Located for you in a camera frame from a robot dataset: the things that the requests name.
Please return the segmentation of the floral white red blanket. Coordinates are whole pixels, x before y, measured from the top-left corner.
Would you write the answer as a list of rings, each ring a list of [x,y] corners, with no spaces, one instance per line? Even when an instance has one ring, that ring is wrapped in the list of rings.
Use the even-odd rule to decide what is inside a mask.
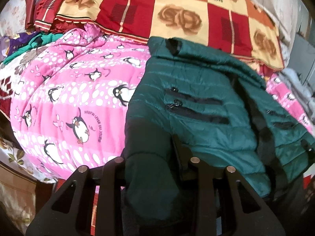
[[[37,56],[44,52],[48,45],[37,47],[20,54],[8,64],[1,63],[1,113],[10,119],[11,98],[19,84],[21,74]]]

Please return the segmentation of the pink penguin print blanket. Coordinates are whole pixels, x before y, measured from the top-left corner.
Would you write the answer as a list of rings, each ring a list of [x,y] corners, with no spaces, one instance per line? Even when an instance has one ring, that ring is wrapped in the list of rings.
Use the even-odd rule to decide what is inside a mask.
[[[10,111],[31,163],[68,179],[81,165],[125,160],[128,105],[150,56],[148,42],[104,35],[89,23],[37,56],[21,75]]]

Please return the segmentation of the grey fleece garment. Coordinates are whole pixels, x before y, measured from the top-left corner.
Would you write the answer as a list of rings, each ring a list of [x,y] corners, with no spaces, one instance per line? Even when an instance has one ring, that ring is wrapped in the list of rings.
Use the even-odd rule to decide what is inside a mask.
[[[307,80],[303,82],[301,74],[298,74],[292,68],[286,67],[280,72],[280,75],[286,80],[288,88],[300,102],[305,104],[311,101],[314,102],[314,89]]]

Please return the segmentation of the teal green folded cloth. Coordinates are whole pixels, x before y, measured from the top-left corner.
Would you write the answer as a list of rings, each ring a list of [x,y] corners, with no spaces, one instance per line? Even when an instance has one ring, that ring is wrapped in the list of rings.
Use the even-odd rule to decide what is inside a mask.
[[[45,34],[44,32],[40,32],[35,37],[33,37],[25,46],[18,48],[11,55],[9,55],[3,61],[3,64],[7,65],[9,62],[11,62],[13,59],[20,56],[21,54],[23,54],[27,51],[30,51],[32,49],[50,44],[54,41],[57,41],[62,36],[63,36],[63,34],[53,34],[53,33]]]

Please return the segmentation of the teal quilted puffer jacket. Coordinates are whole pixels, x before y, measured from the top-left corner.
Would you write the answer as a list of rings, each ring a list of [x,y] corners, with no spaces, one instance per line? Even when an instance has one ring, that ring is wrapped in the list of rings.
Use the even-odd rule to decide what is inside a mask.
[[[277,200],[314,162],[314,138],[245,63],[180,38],[151,37],[145,73],[125,122],[127,200],[144,220],[165,220],[179,189],[170,139],[207,164],[233,166],[266,200]]]

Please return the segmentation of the white bed sheet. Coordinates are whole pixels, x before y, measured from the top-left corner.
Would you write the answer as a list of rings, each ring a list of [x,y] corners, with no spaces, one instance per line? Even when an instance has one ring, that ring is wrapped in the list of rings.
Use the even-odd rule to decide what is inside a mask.
[[[298,25],[299,0],[251,0],[277,25],[284,65],[288,66]]]

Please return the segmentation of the red orange rose blanket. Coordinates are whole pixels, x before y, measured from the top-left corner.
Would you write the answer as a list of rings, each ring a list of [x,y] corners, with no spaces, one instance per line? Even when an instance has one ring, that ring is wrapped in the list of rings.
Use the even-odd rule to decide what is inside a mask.
[[[152,36],[179,37],[256,69],[284,68],[278,27],[251,0],[41,0],[34,25],[65,32],[87,22],[142,43]]]

